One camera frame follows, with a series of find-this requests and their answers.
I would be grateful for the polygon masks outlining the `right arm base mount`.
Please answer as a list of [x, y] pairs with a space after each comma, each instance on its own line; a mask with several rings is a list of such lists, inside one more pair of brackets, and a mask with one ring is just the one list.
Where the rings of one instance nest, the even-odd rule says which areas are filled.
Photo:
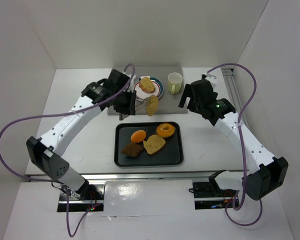
[[208, 177], [208, 180], [193, 182], [188, 191], [193, 194], [195, 210], [224, 209], [234, 199], [236, 190], [220, 189], [215, 181], [217, 175], [225, 172], [219, 170]]

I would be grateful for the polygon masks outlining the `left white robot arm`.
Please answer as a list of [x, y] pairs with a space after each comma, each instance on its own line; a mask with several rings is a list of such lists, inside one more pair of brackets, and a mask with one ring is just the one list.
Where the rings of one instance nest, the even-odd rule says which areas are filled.
[[77, 134], [105, 108], [113, 107], [125, 116], [136, 113], [136, 91], [125, 90], [111, 101], [101, 103], [117, 89], [114, 85], [105, 88], [97, 82], [88, 84], [67, 116], [39, 138], [32, 136], [26, 141], [31, 162], [52, 181], [67, 186], [81, 199], [92, 186], [62, 156]]

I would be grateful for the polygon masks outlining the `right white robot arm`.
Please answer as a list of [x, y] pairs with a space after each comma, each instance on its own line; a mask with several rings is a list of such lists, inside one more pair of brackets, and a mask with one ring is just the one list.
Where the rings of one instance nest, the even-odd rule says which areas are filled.
[[241, 191], [258, 201], [283, 184], [289, 164], [284, 157], [277, 158], [268, 151], [239, 121], [234, 106], [217, 96], [210, 81], [197, 80], [185, 85], [178, 106], [182, 108], [189, 99], [187, 109], [200, 114], [218, 128], [238, 151], [245, 150], [247, 173], [219, 170], [209, 177], [213, 187]]

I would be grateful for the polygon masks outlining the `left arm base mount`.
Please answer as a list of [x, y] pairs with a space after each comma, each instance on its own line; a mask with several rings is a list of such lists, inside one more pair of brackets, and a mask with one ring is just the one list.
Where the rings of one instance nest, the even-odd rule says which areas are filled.
[[65, 187], [61, 184], [51, 183], [51, 186], [59, 190], [59, 199], [57, 205], [57, 212], [65, 213], [67, 211], [67, 198], [68, 198], [68, 211], [69, 212], [103, 212], [104, 211], [104, 193], [105, 184], [90, 184], [87, 193], [80, 196], [72, 189], [67, 192]]

